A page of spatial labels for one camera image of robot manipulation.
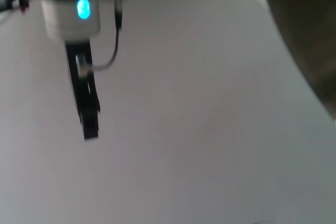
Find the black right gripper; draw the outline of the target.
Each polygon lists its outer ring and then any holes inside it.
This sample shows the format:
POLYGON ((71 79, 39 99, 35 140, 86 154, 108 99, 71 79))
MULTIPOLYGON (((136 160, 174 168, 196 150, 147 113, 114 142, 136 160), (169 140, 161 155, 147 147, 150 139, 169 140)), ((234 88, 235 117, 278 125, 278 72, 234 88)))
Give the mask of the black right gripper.
POLYGON ((70 80, 76 83, 76 104, 85 141, 99 136, 98 100, 90 90, 86 78, 91 72, 92 55, 90 41, 65 42, 66 57, 70 80))

